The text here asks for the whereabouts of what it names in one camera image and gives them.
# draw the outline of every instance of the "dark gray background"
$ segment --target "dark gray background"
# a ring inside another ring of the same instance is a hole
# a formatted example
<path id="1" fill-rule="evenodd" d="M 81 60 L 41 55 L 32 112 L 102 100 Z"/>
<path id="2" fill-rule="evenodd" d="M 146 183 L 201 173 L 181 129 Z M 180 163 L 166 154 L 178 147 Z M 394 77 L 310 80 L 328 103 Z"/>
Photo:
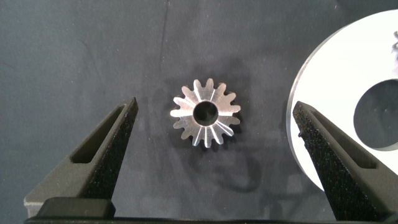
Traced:
<path id="1" fill-rule="evenodd" d="M 285 107 L 330 34 L 397 1 L 1 1 L 0 222 L 122 100 L 140 110 L 117 216 L 332 220 L 296 164 Z M 182 85 L 212 77 L 243 122 L 204 151 L 172 127 Z"/>

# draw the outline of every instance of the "center hole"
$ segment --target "center hole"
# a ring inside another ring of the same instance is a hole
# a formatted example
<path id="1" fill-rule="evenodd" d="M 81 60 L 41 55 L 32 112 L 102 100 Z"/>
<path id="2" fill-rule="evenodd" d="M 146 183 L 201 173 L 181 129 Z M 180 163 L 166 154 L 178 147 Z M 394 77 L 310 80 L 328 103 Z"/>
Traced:
<path id="1" fill-rule="evenodd" d="M 202 126 L 209 126 L 214 124 L 218 118 L 217 107 L 210 102 L 201 102 L 197 104 L 193 110 L 193 117 L 198 124 Z"/>
<path id="2" fill-rule="evenodd" d="M 354 114 L 356 134 L 367 146 L 388 147 L 398 142 L 398 81 L 374 85 L 359 100 Z"/>

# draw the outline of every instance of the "gear tooth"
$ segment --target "gear tooth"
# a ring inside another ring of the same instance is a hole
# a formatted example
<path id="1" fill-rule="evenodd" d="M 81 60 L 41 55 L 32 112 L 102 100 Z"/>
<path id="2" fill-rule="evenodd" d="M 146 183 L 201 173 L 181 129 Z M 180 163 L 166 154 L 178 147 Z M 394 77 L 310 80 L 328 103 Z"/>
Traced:
<path id="1" fill-rule="evenodd" d="M 183 98 L 177 97 L 177 96 L 174 97 L 174 99 L 173 99 L 174 103 L 177 104 L 177 105 L 179 105 L 179 106 L 181 106 L 181 102 L 182 102 L 183 100 L 184 100 Z"/>
<path id="2" fill-rule="evenodd" d="M 220 84 L 218 85 L 217 91 L 218 91 L 218 93 L 219 93 L 220 95 L 224 95 L 225 89 L 226 89 L 225 83 L 220 83 Z"/>
<path id="3" fill-rule="evenodd" d="M 232 106 L 231 106 L 231 111 L 232 111 L 232 113 L 237 113 L 237 112 L 241 111 L 241 106 L 239 106 L 239 105 L 232 105 Z"/>
<path id="4" fill-rule="evenodd" d="M 173 124 L 173 128 L 175 128 L 175 129 L 180 129 L 180 128 L 183 128 L 185 125 L 184 125 L 184 122 L 182 121 L 182 119 L 180 119 L 179 121 L 177 121 L 176 123 L 174 123 Z"/>
<path id="5" fill-rule="evenodd" d="M 185 96 L 190 96 L 192 94 L 192 91 L 187 86 L 181 87 L 181 90 Z"/>
<path id="6" fill-rule="evenodd" d="M 236 94 L 235 94 L 235 93 L 230 93 L 230 94 L 226 95 L 225 98 L 226 98 L 226 100 L 230 103 L 230 102 L 232 102 L 233 100 L 235 100 Z"/>
<path id="7" fill-rule="evenodd" d="M 198 133 L 192 139 L 192 145 L 193 146 L 198 146 L 198 144 L 200 142 L 200 139 L 201 139 L 201 132 L 202 132 L 202 127 L 199 128 Z"/>
<path id="8" fill-rule="evenodd" d="M 213 139 L 213 132 L 212 130 L 209 130 L 211 128 L 205 127 L 205 146 L 206 148 L 209 148 L 211 146 L 211 140 Z"/>
<path id="9" fill-rule="evenodd" d="M 193 89 L 194 89 L 194 90 L 199 90 L 199 89 L 201 89 L 201 88 L 202 88 L 202 86 L 201 86 L 199 80 L 193 81 Z"/>
<path id="10" fill-rule="evenodd" d="M 214 90 L 214 82 L 212 78 L 207 79 L 206 88 L 209 90 Z"/>
<path id="11" fill-rule="evenodd" d="M 178 114 L 179 110 L 172 110 L 170 111 L 170 115 L 173 116 L 174 118 L 179 118 L 179 114 Z"/>
<path id="12" fill-rule="evenodd" d="M 235 117 L 230 117 L 230 123 L 231 124 L 240 124 L 241 123 L 241 120 L 239 120 L 238 118 L 235 118 Z"/>
<path id="13" fill-rule="evenodd" d="M 224 138 L 222 134 L 219 134 L 217 136 L 215 136 L 215 140 L 218 144 L 223 144 L 224 143 Z"/>
<path id="14" fill-rule="evenodd" d="M 190 132 L 185 129 L 184 132 L 181 134 L 181 139 L 187 139 L 189 136 L 191 136 Z"/>
<path id="15" fill-rule="evenodd" d="M 230 127 L 228 127 L 228 125 L 225 125 L 222 122 L 217 122 L 217 126 L 221 129 L 220 131 L 222 133 L 225 133 L 228 136 L 233 136 L 234 135 L 234 131 Z"/>
<path id="16" fill-rule="evenodd" d="M 174 103 L 176 103 L 177 105 L 179 105 L 181 108 L 193 108 L 195 105 L 193 105 L 192 102 L 183 99 L 181 97 L 174 97 Z"/>

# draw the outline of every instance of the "white disc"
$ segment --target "white disc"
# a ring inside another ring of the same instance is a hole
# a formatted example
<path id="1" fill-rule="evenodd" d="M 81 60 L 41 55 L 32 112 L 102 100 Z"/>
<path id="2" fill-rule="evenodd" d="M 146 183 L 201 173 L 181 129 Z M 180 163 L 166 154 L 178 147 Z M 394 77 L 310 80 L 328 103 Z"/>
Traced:
<path id="1" fill-rule="evenodd" d="M 286 128 L 293 155 L 308 177 L 323 190 L 292 116 L 296 102 L 311 105 L 349 137 L 398 174 L 398 143 L 385 149 L 365 145 L 354 128 L 358 101 L 377 83 L 398 79 L 398 10 L 354 22 L 318 46 L 300 69 L 290 92 Z"/>

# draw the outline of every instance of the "gear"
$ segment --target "gear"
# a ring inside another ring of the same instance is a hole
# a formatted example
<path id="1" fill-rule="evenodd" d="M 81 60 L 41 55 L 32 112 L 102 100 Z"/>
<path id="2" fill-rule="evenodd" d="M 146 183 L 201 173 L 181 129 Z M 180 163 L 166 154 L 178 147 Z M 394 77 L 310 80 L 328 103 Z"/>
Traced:
<path id="1" fill-rule="evenodd" d="M 211 146 L 214 139 L 218 144 L 223 144 L 222 134 L 232 136 L 233 130 L 230 124 L 239 124 L 240 120 L 233 116 L 241 110 L 238 105 L 231 105 L 236 94 L 224 95 L 226 85 L 220 83 L 214 89 L 213 79 L 207 80 L 202 87 L 199 80 L 193 82 L 193 91 L 183 86 L 182 92 L 185 98 L 175 97 L 174 102 L 180 106 L 179 110 L 172 110 L 170 115 L 180 118 L 174 124 L 175 129 L 183 128 L 182 139 L 192 136 L 192 145 L 197 146 L 200 140 L 204 140 L 205 146 Z"/>

